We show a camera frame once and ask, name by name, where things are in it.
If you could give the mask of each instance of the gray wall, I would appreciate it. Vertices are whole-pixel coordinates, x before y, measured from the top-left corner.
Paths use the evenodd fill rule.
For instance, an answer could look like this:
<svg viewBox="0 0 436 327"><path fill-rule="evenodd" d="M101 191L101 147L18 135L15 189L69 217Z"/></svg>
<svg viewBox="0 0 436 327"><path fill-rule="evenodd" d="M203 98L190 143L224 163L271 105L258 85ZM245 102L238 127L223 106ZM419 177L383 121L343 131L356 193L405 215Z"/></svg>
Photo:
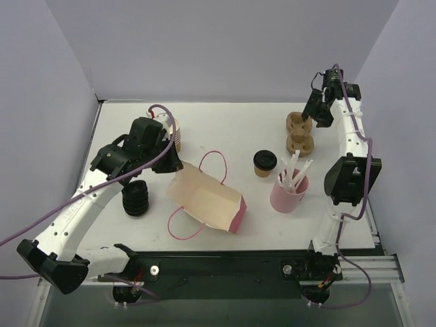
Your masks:
<svg viewBox="0 0 436 327"><path fill-rule="evenodd" d="M2 1L0 44L3 240L72 195L97 102L43 0ZM32 273L17 244L0 249L0 275ZM23 326L36 283L0 281L0 326Z"/></svg>
<svg viewBox="0 0 436 327"><path fill-rule="evenodd" d="M371 204L397 252L418 326L436 320L436 3L401 0L358 75L367 135L383 160Z"/></svg>
<svg viewBox="0 0 436 327"><path fill-rule="evenodd" d="M353 81L398 0L46 0L100 99L306 101Z"/></svg>

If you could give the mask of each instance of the pink bag handle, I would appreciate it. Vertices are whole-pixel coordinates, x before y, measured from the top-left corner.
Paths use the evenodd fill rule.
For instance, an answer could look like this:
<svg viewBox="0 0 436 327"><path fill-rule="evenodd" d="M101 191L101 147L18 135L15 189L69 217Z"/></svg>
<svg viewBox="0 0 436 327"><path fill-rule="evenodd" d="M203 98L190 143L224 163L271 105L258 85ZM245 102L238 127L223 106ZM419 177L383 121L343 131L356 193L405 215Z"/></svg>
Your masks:
<svg viewBox="0 0 436 327"><path fill-rule="evenodd" d="M223 185L225 179L227 178L227 161L225 160L225 157L224 157L223 153L219 152L218 150L211 150L211 151L209 151L208 153L206 153L206 154L203 156L202 160L200 161L200 165L198 165L198 169L199 169L201 172L203 172L202 169L201 169L201 167L202 167L202 164L203 164L204 158L206 158L207 155L210 155L211 153L218 153L219 155L221 155L221 157L222 157L223 160L224 160L225 173L224 173L224 178L223 178L223 180L221 181L221 185Z"/></svg>
<svg viewBox="0 0 436 327"><path fill-rule="evenodd" d="M202 166L202 164L203 164L204 158L206 158L206 156L207 156L207 155L210 155L211 153L218 153L219 155L222 156L222 158L223 158L223 160L224 160L225 174L224 174L224 178L223 178L223 180L221 181L221 185L223 185L225 179L227 178L227 161L225 160L224 155L223 155L221 152L219 152L218 150L211 150L211 151L209 151L208 153L206 153L206 154L203 156L203 158L201 159L201 161L200 161L200 165L198 165L198 170L201 171L201 172L203 172L203 171L201 170L201 166ZM176 210L175 210L175 211L170 215L170 218L168 218L168 222L167 222L167 224L166 224L166 227L167 227L167 229L168 229L168 233L170 233L170 235L171 235L172 237L174 237L175 239L177 239L177 240L189 240L189 239L193 238L194 236L197 236L198 233L200 233L200 232L203 230L203 228L206 226L206 223L203 223L203 224L201 225L201 227L197 230L197 232L193 233L191 236L188 236L188 237L184 237L184 238L182 238L182 237L178 237L178 236L174 235L174 234L171 232L171 228L170 228L171 219L172 219L172 218L175 216L175 214L176 214L177 212L179 212L181 209L184 209L183 206L178 207L178 208L177 208L177 209L176 209Z"/></svg>

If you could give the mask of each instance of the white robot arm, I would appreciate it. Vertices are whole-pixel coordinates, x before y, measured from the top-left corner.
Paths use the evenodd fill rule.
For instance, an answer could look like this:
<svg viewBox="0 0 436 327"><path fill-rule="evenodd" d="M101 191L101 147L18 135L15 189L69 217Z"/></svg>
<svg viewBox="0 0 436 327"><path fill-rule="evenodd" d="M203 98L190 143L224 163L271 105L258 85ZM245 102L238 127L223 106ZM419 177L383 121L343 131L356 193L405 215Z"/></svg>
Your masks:
<svg viewBox="0 0 436 327"><path fill-rule="evenodd" d="M129 265L136 264L138 255L124 245L80 251L78 246L107 203L128 185L132 176L96 190L93 187L132 172L155 158L168 146L168 129L165 117L141 117L133 121L129 134L99 150L73 198L81 193L84 196L66 206L34 240L23 240L17 247L17 252L35 272L68 294L87 277L133 268ZM183 169L174 144L151 169L156 173Z"/></svg>
<svg viewBox="0 0 436 327"><path fill-rule="evenodd" d="M364 135L358 85L345 83L352 108L350 112L343 96L337 69L327 70L323 75L323 92L313 89L302 115L304 119L312 117L318 122L317 127L334 125L338 134L339 160L326 175L324 191L329 199L319 231L312 240L315 252L334 255L337 253L337 236L342 214L353 213L356 206L362 202L369 154L368 144L358 136L358 133ZM381 164L380 159L371 158L369 190L382 168ZM341 233L348 221L348 218L344 218Z"/></svg>

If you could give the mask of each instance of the paper cup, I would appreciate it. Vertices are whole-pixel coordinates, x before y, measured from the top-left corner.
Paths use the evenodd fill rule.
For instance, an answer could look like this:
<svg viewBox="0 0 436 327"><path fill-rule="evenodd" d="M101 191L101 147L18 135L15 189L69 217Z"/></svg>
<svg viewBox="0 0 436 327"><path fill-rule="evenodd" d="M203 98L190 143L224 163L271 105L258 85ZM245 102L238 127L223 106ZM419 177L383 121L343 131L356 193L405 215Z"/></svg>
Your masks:
<svg viewBox="0 0 436 327"><path fill-rule="evenodd" d="M277 158L271 151L261 150L254 155L253 163L255 174L264 178L268 177L277 165Z"/></svg>
<svg viewBox="0 0 436 327"><path fill-rule="evenodd" d="M299 171L300 170L295 169L294 176L296 176ZM309 179L305 176L298 186L296 193L288 193L279 185L279 181L276 178L270 195L271 206L280 213L292 212L305 196L308 187Z"/></svg>
<svg viewBox="0 0 436 327"><path fill-rule="evenodd" d="M176 134L174 135L174 144L176 145L177 153L179 153L180 150L182 149L181 134L180 134L180 124L178 123L177 119L175 119L175 121L176 121ZM174 129L171 126L170 127L170 135L172 135L173 131L174 131Z"/></svg>

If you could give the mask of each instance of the brown cup holder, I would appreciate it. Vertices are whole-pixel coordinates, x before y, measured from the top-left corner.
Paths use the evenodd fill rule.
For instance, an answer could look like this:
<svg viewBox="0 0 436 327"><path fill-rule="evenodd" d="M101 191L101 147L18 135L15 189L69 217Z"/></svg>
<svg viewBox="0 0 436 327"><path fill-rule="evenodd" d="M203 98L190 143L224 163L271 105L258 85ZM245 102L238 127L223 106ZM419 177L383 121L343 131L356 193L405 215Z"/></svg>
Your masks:
<svg viewBox="0 0 436 327"><path fill-rule="evenodd" d="M291 132L292 129L303 128L308 133L312 130L312 119L302 121L301 112L291 112L286 117L286 129Z"/></svg>
<svg viewBox="0 0 436 327"><path fill-rule="evenodd" d="M292 155L300 150L300 156L310 155L315 147L312 135L312 119L302 120L301 112L291 112L286 118L286 129L289 135L286 138L286 149Z"/></svg>

